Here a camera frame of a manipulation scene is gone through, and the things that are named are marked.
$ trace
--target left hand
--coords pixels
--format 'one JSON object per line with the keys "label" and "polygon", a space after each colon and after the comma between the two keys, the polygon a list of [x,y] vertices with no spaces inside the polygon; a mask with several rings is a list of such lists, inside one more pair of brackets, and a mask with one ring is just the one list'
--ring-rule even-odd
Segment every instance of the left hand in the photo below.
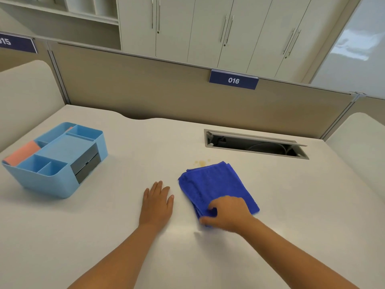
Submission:
{"label": "left hand", "polygon": [[139,218],[139,226],[148,225],[159,233],[172,214],[174,195],[167,200],[170,187],[162,189],[163,182],[155,182],[151,189],[146,189],[143,194],[142,211]]}

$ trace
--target blue microfiber cloth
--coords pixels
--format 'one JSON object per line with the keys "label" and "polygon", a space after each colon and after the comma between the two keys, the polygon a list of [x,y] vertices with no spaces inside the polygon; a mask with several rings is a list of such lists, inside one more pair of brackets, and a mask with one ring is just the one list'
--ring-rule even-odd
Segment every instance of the blue microfiber cloth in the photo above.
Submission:
{"label": "blue microfiber cloth", "polygon": [[179,178],[182,191],[194,205],[198,219],[201,216],[216,217],[217,210],[209,210],[210,202],[222,196],[243,198],[251,214],[259,207],[249,194],[230,164],[224,161],[200,168],[186,170]]}

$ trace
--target blue label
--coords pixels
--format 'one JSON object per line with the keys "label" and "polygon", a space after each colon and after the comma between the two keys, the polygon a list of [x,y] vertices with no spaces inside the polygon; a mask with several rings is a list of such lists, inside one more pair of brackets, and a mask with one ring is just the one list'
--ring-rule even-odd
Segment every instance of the blue label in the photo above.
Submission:
{"label": "blue label", "polygon": [[15,35],[0,33],[0,48],[10,48],[23,52],[37,53],[32,38],[17,37]]}
{"label": "blue label", "polygon": [[247,88],[247,89],[255,89],[257,87],[259,78],[242,75],[242,74],[234,74],[226,71],[219,70],[211,70],[210,75],[210,83]]}

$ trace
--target cabinet handle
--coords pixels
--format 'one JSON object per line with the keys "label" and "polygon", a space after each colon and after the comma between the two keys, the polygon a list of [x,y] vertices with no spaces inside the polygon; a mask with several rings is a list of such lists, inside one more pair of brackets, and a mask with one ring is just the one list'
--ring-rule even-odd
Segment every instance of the cabinet handle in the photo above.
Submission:
{"label": "cabinet handle", "polygon": [[233,15],[233,18],[231,19],[231,24],[230,24],[230,28],[229,28],[229,34],[227,35],[226,44],[229,41],[229,36],[230,36],[231,26],[233,25],[233,21],[234,21],[234,15]]}
{"label": "cabinet handle", "polygon": [[288,53],[289,53],[289,54],[287,54],[286,57],[290,56],[291,51],[293,50],[293,48],[294,48],[294,46],[295,46],[295,43],[297,42],[297,39],[298,39],[298,37],[300,36],[300,33],[301,33],[301,30],[298,30],[297,33],[296,33],[296,36],[294,36],[294,38],[293,38],[293,40],[292,40],[292,42],[291,42],[291,45],[290,45],[290,47],[289,47],[289,49],[288,49]]}
{"label": "cabinet handle", "polygon": [[288,41],[287,41],[287,43],[286,43],[286,46],[285,46],[285,48],[284,48],[284,50],[283,50],[282,55],[284,55],[284,54],[286,53],[286,50],[287,50],[287,48],[288,48],[288,46],[289,46],[289,43],[290,43],[291,38],[293,37],[293,34],[294,34],[294,32],[295,32],[295,29],[296,29],[296,28],[293,28],[293,30],[290,32],[290,34],[289,34],[289,39],[288,39]]}
{"label": "cabinet handle", "polygon": [[154,0],[151,1],[151,29],[154,28]]}
{"label": "cabinet handle", "polygon": [[220,41],[220,42],[222,42],[222,37],[223,37],[224,27],[226,26],[226,22],[227,22],[227,15],[228,15],[228,14],[226,14],[226,19],[224,20],[223,29],[222,29],[222,35],[221,35],[221,41]]}
{"label": "cabinet handle", "polygon": [[158,21],[158,31],[161,30],[161,0],[159,0],[159,21]]}

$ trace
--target desk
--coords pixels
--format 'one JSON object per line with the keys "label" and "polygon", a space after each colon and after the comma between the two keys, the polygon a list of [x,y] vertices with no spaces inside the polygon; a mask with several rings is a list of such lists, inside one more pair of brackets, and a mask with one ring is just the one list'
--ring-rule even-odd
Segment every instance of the desk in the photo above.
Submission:
{"label": "desk", "polygon": [[[66,288],[136,227],[142,194],[163,180],[174,213],[136,288],[287,288],[239,236],[201,227],[177,179],[230,163],[274,231],[361,288],[385,284],[385,205],[318,139],[66,105],[1,158],[61,122],[103,130],[108,157],[68,199],[24,190],[0,169],[0,287]],[[206,148],[204,129],[296,140],[310,160]]]}

